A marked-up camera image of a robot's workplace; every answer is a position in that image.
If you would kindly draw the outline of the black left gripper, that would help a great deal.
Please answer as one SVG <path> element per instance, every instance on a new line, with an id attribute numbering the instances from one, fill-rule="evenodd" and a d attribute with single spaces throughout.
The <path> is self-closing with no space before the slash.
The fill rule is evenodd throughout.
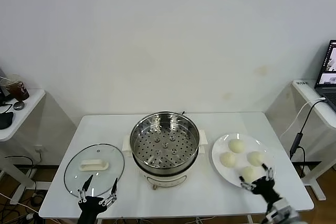
<path id="1" fill-rule="evenodd" d="M 115 179 L 110 194 L 106 198 L 86 196 L 86 192 L 89 189 L 93 175 L 91 175 L 83 184 L 83 186 L 77 189 L 79 208 L 81 214 L 78 219 L 78 224 L 94 224 L 98 214 L 103 213 L 117 200 L 117 183 L 118 178 Z"/>

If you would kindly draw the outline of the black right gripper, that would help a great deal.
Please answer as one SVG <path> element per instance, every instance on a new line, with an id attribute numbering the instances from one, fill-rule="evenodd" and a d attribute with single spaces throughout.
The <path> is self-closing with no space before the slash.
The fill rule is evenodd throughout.
<path id="1" fill-rule="evenodd" d="M 272 167 L 268 167 L 262 163 L 262 168 L 265 170 L 265 178 L 259 178 L 251 183 L 247 183 L 243 176 L 239 176 L 240 185 L 246 190 L 251 190 L 255 195 L 261 195 L 266 203 L 275 203 L 281 199 L 279 194 L 274 190 L 274 171 Z"/>

